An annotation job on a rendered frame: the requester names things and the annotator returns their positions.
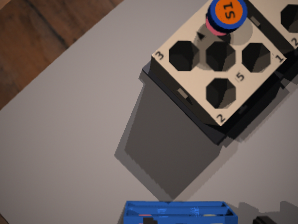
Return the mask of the blue tube rack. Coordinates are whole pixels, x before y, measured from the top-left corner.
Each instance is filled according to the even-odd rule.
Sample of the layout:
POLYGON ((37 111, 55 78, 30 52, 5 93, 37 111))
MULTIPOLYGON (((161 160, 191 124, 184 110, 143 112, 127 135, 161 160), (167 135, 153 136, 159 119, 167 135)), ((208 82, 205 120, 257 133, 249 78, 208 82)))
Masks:
POLYGON ((158 224, 238 224, 238 216, 224 201, 127 201, 124 224, 143 224, 153 217, 158 224), (153 207, 187 206, 187 207, 153 207), (137 216, 152 215, 152 216, 137 216), (217 216, 203 216, 217 215, 217 216))

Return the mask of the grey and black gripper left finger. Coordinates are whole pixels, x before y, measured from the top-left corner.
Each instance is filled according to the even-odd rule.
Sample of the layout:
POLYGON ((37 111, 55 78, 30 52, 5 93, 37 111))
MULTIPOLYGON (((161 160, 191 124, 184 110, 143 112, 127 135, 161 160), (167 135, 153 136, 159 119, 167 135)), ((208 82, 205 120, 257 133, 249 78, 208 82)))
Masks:
POLYGON ((143 217, 143 224, 158 224, 158 222, 153 220, 153 217, 143 217))

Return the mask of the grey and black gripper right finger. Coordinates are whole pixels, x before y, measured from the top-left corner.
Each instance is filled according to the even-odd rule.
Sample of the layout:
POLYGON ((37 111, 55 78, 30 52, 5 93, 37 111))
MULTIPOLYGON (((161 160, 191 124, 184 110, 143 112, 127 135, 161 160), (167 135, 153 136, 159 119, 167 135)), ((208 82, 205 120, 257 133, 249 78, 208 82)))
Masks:
POLYGON ((253 224, 277 224, 268 216, 257 216, 256 219, 253 220, 253 224))

